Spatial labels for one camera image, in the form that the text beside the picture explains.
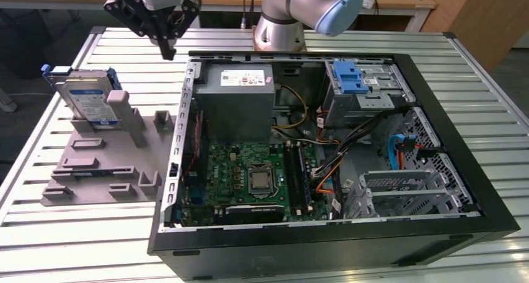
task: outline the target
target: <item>cable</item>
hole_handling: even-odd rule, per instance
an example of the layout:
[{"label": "cable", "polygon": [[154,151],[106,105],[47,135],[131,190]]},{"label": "cable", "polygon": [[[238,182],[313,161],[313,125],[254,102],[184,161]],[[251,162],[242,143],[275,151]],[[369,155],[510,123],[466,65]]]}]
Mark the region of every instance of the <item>cable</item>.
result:
[{"label": "cable", "polygon": [[183,176],[187,176],[187,174],[190,173],[192,164],[195,163],[195,160],[196,160],[196,154],[199,152],[199,124],[200,124],[199,123],[199,114],[196,114],[196,116],[195,116],[195,146],[194,146],[194,154],[192,154],[191,162],[190,162],[190,165],[187,166],[187,170],[186,170],[186,173],[183,174]]},{"label": "cable", "polygon": [[242,0],[242,20],[240,29],[246,29],[246,0]]},{"label": "cable", "polygon": [[358,139],[361,139],[366,134],[369,134],[374,128],[377,127],[378,123],[387,118],[391,115],[397,114],[403,114],[406,113],[413,105],[405,105],[398,108],[394,108],[393,110],[383,110],[381,111],[377,115],[374,115],[370,119],[367,119],[365,122],[362,122],[347,134],[345,139],[341,141],[334,154],[327,157],[326,163],[323,163],[322,166],[319,166],[314,173],[319,174],[323,170],[326,170],[330,166],[333,166],[333,163],[343,157],[343,155],[349,151],[349,147],[351,144],[354,144]]},{"label": "cable", "polygon": [[391,169],[397,170],[398,169],[398,162],[395,158],[395,141],[397,140],[403,141],[405,140],[405,135],[403,134],[394,134],[393,136],[389,137],[387,141],[387,157],[389,157],[389,164],[391,166]]},{"label": "cable", "polygon": [[337,170],[339,164],[342,163],[343,159],[337,163],[337,165],[333,167],[327,175],[325,176],[323,180],[319,182],[318,187],[315,187],[315,192],[317,193],[333,193],[330,190],[321,189],[323,186],[325,181],[329,179],[329,177],[333,175],[334,171]]},{"label": "cable", "polygon": [[374,0],[374,15],[379,15],[381,14],[381,9],[378,8],[378,0]]},{"label": "cable", "polygon": [[301,103],[303,104],[303,118],[299,120],[299,122],[290,124],[290,125],[274,125],[273,129],[287,129],[287,128],[294,128],[298,125],[302,125],[305,120],[307,119],[307,115],[309,115],[309,110],[307,110],[307,104],[305,103],[303,98],[301,97],[301,95],[298,94],[298,92],[294,91],[293,88],[290,88],[286,85],[281,85],[282,88],[286,88],[299,99]]},{"label": "cable", "polygon": [[290,141],[311,142],[313,144],[317,144],[317,145],[326,145],[326,143],[323,143],[323,142],[317,142],[317,141],[313,141],[313,140],[310,140],[310,139],[297,139],[297,138],[289,136],[281,129],[273,128],[273,130],[277,131],[277,132],[279,133],[279,135],[281,135],[282,137],[285,137],[285,138],[286,138],[287,140],[290,140]]},{"label": "cable", "polygon": [[251,28],[254,27],[254,17],[255,17],[255,0],[251,0],[250,3],[250,24],[251,24]]},{"label": "cable", "polygon": [[398,169],[405,169],[405,153],[397,150],[397,158],[398,158]]}]

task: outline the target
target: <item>floor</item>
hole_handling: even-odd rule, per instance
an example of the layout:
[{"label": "floor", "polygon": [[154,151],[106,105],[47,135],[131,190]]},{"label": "floor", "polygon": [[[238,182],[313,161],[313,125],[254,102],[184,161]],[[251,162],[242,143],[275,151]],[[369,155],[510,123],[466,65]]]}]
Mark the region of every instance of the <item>floor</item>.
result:
[{"label": "floor", "polygon": [[[72,22],[67,11],[41,13],[53,43],[44,49],[53,65],[71,65],[92,26],[120,26],[103,11],[83,11],[82,20]],[[492,76],[516,104],[529,115],[529,49],[513,49]],[[43,78],[20,80],[0,63],[0,86],[19,104],[13,113],[0,111],[0,160],[15,161],[40,115],[51,100],[52,90]],[[9,165],[0,163],[0,182]]]}]

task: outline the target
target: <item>white robotic arm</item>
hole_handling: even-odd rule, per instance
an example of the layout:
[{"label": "white robotic arm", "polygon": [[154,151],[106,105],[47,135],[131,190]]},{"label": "white robotic arm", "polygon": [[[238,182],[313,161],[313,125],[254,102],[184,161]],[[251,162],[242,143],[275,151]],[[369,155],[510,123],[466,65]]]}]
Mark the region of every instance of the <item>white robotic arm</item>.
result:
[{"label": "white robotic arm", "polygon": [[[299,51],[305,48],[303,24],[330,37],[357,18],[363,0],[263,0],[254,41],[258,50]],[[140,36],[158,44],[172,60],[174,44],[200,11],[200,0],[108,0],[106,11]]]},{"label": "white robotic arm", "polygon": [[354,22],[363,0],[263,0],[255,47],[265,51],[301,51],[303,24],[335,37]]}]

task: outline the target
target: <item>red wire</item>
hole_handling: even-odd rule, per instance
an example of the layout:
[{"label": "red wire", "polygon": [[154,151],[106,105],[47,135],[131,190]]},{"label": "red wire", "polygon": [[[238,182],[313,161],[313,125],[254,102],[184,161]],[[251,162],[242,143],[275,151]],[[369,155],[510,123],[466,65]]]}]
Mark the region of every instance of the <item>red wire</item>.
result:
[{"label": "red wire", "polygon": [[196,114],[195,116],[195,146],[194,146],[194,154],[192,154],[192,158],[191,158],[191,163],[187,166],[187,170],[186,170],[186,174],[183,176],[187,176],[187,174],[191,171],[191,167],[192,164],[195,163],[195,159],[196,159],[196,151],[199,150],[199,114]]},{"label": "red wire", "polygon": [[397,156],[398,156],[398,169],[401,170],[405,168],[405,153],[397,151]]}]

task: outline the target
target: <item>metal table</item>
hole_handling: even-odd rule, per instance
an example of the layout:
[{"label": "metal table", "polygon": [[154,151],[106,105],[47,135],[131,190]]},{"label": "metal table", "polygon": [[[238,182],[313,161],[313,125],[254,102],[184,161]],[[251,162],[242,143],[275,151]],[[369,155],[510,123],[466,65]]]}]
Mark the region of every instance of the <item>metal table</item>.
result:
[{"label": "metal table", "polygon": [[[252,48],[239,30],[190,30],[174,63],[123,28],[95,28],[75,60],[111,65],[142,113],[176,111],[187,51]],[[517,218],[521,230],[421,267],[267,277],[248,282],[521,282],[529,280],[529,122],[457,40],[440,33],[307,32],[310,51],[406,53]],[[43,207],[40,193],[67,144],[71,111],[53,96],[0,187],[0,276],[8,282],[178,282],[146,254],[154,203]]]}]

